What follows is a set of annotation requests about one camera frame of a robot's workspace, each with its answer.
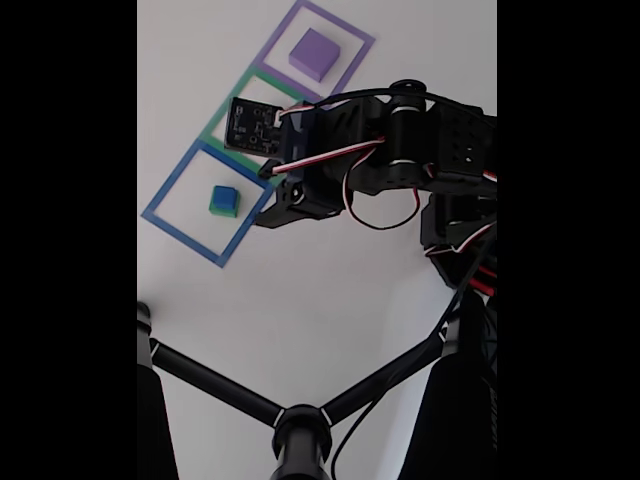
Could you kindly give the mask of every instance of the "white surface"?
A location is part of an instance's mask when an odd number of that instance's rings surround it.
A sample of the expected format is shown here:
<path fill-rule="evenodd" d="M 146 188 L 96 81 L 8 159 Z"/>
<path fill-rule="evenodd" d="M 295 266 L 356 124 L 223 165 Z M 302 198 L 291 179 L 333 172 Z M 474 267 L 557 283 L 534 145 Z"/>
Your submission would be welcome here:
<path fill-rule="evenodd" d="M 308 77 L 289 63 L 291 50 L 294 49 L 310 28 L 313 28 L 319 34 L 324 35 L 340 46 L 340 56 L 322 79 L 322 82 L 316 82 L 313 78 Z M 284 73 L 289 78 L 292 78 L 300 85 L 307 87 L 321 97 L 328 97 L 342 78 L 342 75 L 344 75 L 344 72 L 349 68 L 349 65 L 351 65 L 351 62 L 363 44 L 364 40 L 361 38 L 356 37 L 335 23 L 303 7 L 298 11 L 296 16 L 293 17 L 291 24 L 275 43 L 265 58 L 264 63 Z"/>
<path fill-rule="evenodd" d="M 213 215 L 209 211 L 214 185 L 233 187 L 240 193 L 235 218 Z M 260 185 L 200 150 L 155 213 L 185 235 L 221 255 L 263 192 Z"/>
<path fill-rule="evenodd" d="M 348 89 L 416 78 L 497 114 L 495 1 L 316 3 L 377 39 Z M 418 343 L 449 301 L 421 256 L 419 221 L 374 232 L 343 214 L 252 228 L 220 269 L 139 217 L 292 4 L 138 0 L 137 293 L 159 340 L 284 406 L 322 405 Z M 360 195 L 355 208 L 383 224 L 411 210 L 411 195 Z M 161 377 L 182 480 L 269 478 L 269 428 Z M 425 381 L 376 407 L 340 480 L 395 479 Z"/>
<path fill-rule="evenodd" d="M 288 108 L 296 103 L 296 100 L 282 90 L 278 90 L 273 85 L 256 77 L 255 75 L 249 79 L 242 91 L 237 95 L 247 100 L 255 100 L 256 102 L 269 103 L 280 107 Z M 215 126 L 211 135 L 224 143 L 224 133 L 227 128 L 227 114 L 222 117 L 220 122 Z M 262 165 L 269 160 L 267 157 L 259 157 L 257 155 L 244 154 L 258 165 Z"/>

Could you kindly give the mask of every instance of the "black cable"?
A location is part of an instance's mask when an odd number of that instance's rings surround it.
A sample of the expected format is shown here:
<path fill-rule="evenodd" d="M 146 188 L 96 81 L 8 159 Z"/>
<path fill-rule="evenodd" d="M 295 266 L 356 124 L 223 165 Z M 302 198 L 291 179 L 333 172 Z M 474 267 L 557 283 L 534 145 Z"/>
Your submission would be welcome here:
<path fill-rule="evenodd" d="M 440 316 L 440 320 L 438 320 L 438 323 L 436 324 L 436 326 L 433 328 L 433 330 L 431 330 L 431 333 L 429 333 L 429 336 L 427 337 L 427 341 L 424 343 L 423 347 L 420 349 L 420 353 L 416 354 L 416 360 L 418 358 L 420 358 L 422 355 L 424 355 L 424 353 L 429 348 L 429 344 L 433 341 L 433 339 L 434 338 L 438 338 L 438 334 L 439 334 L 440 330 L 442 329 L 442 325 L 444 325 L 444 322 L 447 321 L 447 318 L 449 318 L 449 316 L 451 315 L 451 312 L 453 312 L 453 309 L 457 306 L 458 301 L 460 299 L 460 296 L 462 295 L 462 293 L 467 288 L 467 285 L 471 281 L 471 278 L 473 277 L 473 275 L 476 273 L 476 270 L 478 269 L 478 266 L 480 265 L 480 263 L 482 263 L 482 260 L 484 259 L 486 254 L 489 252 L 489 249 L 491 248 L 491 245 L 493 244 L 493 240 L 494 240 L 494 238 L 496 237 L 497 234 L 498 234 L 498 225 L 495 224 L 492 228 L 490 228 L 488 230 L 488 232 L 486 234 L 487 236 L 485 238 L 485 243 L 482 246 L 482 248 L 480 249 L 480 251 L 478 252 L 478 256 L 475 258 L 475 260 L 473 261 L 473 263 L 469 267 L 469 270 L 465 274 L 464 278 L 462 279 L 462 281 L 458 285 L 458 288 L 456 289 L 456 292 L 454 293 L 453 298 L 449 302 L 449 305 L 447 305 L 447 308 L 445 309 L 444 313 Z M 371 411 L 375 408 L 375 406 L 378 403 L 380 403 L 382 398 L 391 389 L 391 385 L 393 384 L 393 381 L 396 378 L 401 377 L 402 374 L 404 374 L 410 367 L 411 367 L 411 364 L 408 364 L 405 368 L 394 372 L 393 375 L 391 375 L 389 377 L 389 380 L 387 380 L 387 383 L 386 383 L 385 388 L 382 391 L 382 393 L 380 395 L 378 395 L 378 397 L 375 398 L 369 404 L 369 406 L 365 409 L 364 412 L 362 412 L 362 414 L 358 417 L 358 419 L 354 422 L 354 424 L 351 425 L 351 428 L 349 429 L 347 434 L 342 439 L 342 442 L 340 442 L 340 445 L 338 446 L 338 448 L 336 450 L 336 453 L 333 456 L 333 459 L 331 460 L 331 477 L 332 477 L 333 480 L 337 480 L 337 477 L 336 477 L 336 462 L 338 461 L 338 457 L 340 456 L 340 453 L 344 449 L 344 446 L 347 444 L 347 441 L 351 438 L 353 433 L 356 431 L 356 428 L 358 428 L 358 426 L 367 417 L 367 415 L 369 415 L 369 413 L 371 413 Z"/>
<path fill-rule="evenodd" d="M 399 88 L 368 88 L 365 90 L 354 90 L 353 92 L 344 92 L 337 93 L 335 95 L 330 95 L 324 100 L 320 100 L 317 103 L 313 104 L 314 108 L 320 108 L 325 105 L 331 105 L 332 103 L 342 102 L 344 100 L 353 100 L 354 98 L 363 98 L 363 97 L 373 97 L 376 95 L 391 95 L 391 96 L 403 96 L 403 97 L 419 97 L 424 98 L 425 100 L 431 100 L 432 102 L 441 103 L 443 105 L 447 105 L 448 107 L 455 108 L 456 110 L 460 110 L 461 112 L 465 112 L 471 115 L 474 118 L 477 118 L 482 123 L 489 125 L 491 128 L 496 128 L 496 125 L 491 121 L 487 120 L 483 114 L 477 113 L 465 105 L 456 102 L 455 100 L 451 100 L 446 97 L 441 97 L 440 95 L 436 95 L 435 93 L 429 92 L 420 92 L 417 90 L 402 90 Z"/>
<path fill-rule="evenodd" d="M 353 166 L 358 163 L 361 160 L 362 157 L 357 158 L 353 161 L 353 163 L 351 165 L 349 165 L 349 168 L 347 169 L 347 173 L 345 173 L 345 178 L 343 180 L 345 185 L 349 185 L 349 175 L 351 175 L 351 170 L 353 169 Z M 394 225 L 388 225 L 386 227 L 378 227 L 377 225 L 372 225 L 370 223 L 365 222 L 364 220 L 362 220 L 360 217 L 358 217 L 356 215 L 356 212 L 353 211 L 353 207 L 350 205 L 345 205 L 345 207 L 347 208 L 347 210 L 349 211 L 349 213 L 351 214 L 351 217 L 358 222 L 360 225 L 364 225 L 365 227 L 369 227 L 373 230 L 378 230 L 378 231 L 384 231 L 384 230 L 393 230 L 394 228 L 398 228 L 401 227 L 402 225 L 406 225 L 407 223 L 409 223 L 411 220 L 414 219 L 414 217 L 418 214 L 418 212 L 420 212 L 420 197 L 418 196 L 418 190 L 417 189 L 413 189 L 413 196 L 416 200 L 416 208 L 413 210 L 413 213 L 411 215 L 409 215 L 407 218 L 405 218 L 404 220 L 402 220 L 399 223 L 396 223 Z"/>

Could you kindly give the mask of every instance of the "black rod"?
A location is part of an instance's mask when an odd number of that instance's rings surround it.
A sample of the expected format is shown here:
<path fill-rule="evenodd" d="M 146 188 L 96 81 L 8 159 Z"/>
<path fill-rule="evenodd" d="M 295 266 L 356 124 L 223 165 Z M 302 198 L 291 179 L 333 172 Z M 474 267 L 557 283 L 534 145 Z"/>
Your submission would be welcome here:
<path fill-rule="evenodd" d="M 185 382 L 199 388 L 250 417 L 273 427 L 283 409 L 280 405 L 243 387 L 239 383 L 214 372 L 185 357 L 180 352 L 151 339 L 153 364 Z"/>
<path fill-rule="evenodd" d="M 331 425 L 334 426 L 347 418 L 352 413 L 357 412 L 369 402 L 373 401 L 387 387 L 387 381 L 396 371 L 405 369 L 402 375 L 399 375 L 389 386 L 389 389 L 395 387 L 399 383 L 409 378 L 414 373 L 422 370 L 427 365 L 435 362 L 442 354 L 442 341 L 436 337 L 424 354 L 417 358 L 419 350 L 424 348 L 427 340 L 419 343 L 411 350 L 400 355 L 395 360 L 387 363 L 384 367 L 378 369 L 364 380 L 356 383 L 354 386 L 338 395 L 333 400 L 326 403 L 322 409 L 331 419 Z"/>

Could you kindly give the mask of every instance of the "black tripod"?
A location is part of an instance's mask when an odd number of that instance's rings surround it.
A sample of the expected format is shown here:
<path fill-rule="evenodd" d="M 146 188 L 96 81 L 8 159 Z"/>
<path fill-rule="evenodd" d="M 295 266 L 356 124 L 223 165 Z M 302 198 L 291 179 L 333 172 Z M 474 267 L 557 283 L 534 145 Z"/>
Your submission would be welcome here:
<path fill-rule="evenodd" d="M 493 475 L 497 384 L 482 358 L 486 307 L 472 290 L 464 295 L 456 292 L 450 307 L 457 303 L 457 297 L 460 308 L 445 311 L 441 320 L 446 321 L 439 322 L 436 335 L 319 408 L 284 408 L 150 339 L 150 311 L 138 302 L 138 479 L 177 478 L 164 398 L 152 364 L 273 427 L 272 447 L 278 466 L 271 480 L 329 480 L 323 465 L 332 448 L 331 427 L 367 404 L 368 413 L 389 389 L 440 357 L 431 372 L 400 478 L 419 478 L 425 453 L 433 462 L 428 469 L 431 478 L 441 478 L 438 472 L 442 478 L 455 472 L 459 467 L 451 464 L 452 458 L 466 458 L 470 464 L 475 460 L 485 474 L 488 470 Z"/>

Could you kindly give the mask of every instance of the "tripod leg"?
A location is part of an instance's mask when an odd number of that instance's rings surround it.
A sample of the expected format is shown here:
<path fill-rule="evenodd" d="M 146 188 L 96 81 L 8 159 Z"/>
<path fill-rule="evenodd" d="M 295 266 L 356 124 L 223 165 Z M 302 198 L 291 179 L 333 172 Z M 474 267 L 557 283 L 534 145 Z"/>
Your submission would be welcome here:
<path fill-rule="evenodd" d="M 151 315 L 141 302 L 137 320 L 137 478 L 178 480 L 162 385 L 151 368 Z"/>

